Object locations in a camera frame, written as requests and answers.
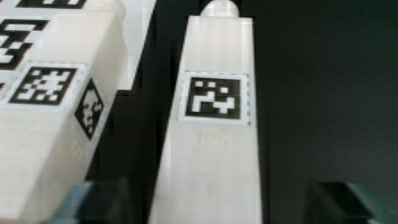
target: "white surface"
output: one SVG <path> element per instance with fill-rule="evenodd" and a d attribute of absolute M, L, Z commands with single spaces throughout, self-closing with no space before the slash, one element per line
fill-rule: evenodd
<path fill-rule="evenodd" d="M 262 223 L 253 49 L 251 19 L 191 17 L 152 224 Z M 191 71 L 248 75 L 250 122 L 180 119 Z"/>
<path fill-rule="evenodd" d="M 20 0 L 4 0 L 0 3 L 0 8 L 4 8 L 4 10 L 11 10 L 11 9 L 15 10 L 19 3 L 20 3 Z M 123 80 L 120 83 L 120 89 L 125 89 L 125 90 L 131 90 L 134 85 L 155 4 L 157 4 L 157 0 L 88 0 L 86 7 L 84 7 L 86 10 L 97 10 L 97 11 L 115 10 L 120 18 L 123 19 L 123 35 L 125 35 L 129 57 L 131 57 L 129 71 L 127 71 L 129 75 L 123 76 Z M 26 14 L 27 11 L 33 11 L 33 10 L 36 12 L 35 14 L 38 17 L 59 11 L 59 9 L 19 8 L 22 15 Z M 77 9 L 65 9 L 65 11 L 67 12 L 77 11 Z"/>
<path fill-rule="evenodd" d="M 84 180 L 129 60 L 113 11 L 0 8 L 3 19 L 22 15 L 51 19 L 51 23 L 17 70 L 0 71 L 10 82 L 0 93 L 0 224 L 31 224 L 47 219 L 70 186 Z M 10 105 L 33 65 L 83 68 L 59 106 Z M 106 104 L 93 139 L 75 117 L 91 78 Z"/>

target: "white block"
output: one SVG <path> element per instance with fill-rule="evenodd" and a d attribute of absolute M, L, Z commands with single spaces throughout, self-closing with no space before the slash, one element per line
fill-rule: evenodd
<path fill-rule="evenodd" d="M 253 20 L 237 11 L 218 0 L 189 20 L 152 224 L 262 223 Z"/>
<path fill-rule="evenodd" d="M 0 8 L 8 23 L 35 30 L 4 33 L 27 50 L 3 45 L 22 60 L 0 62 L 0 224 L 31 224 L 86 177 L 129 52 L 115 11 Z"/>

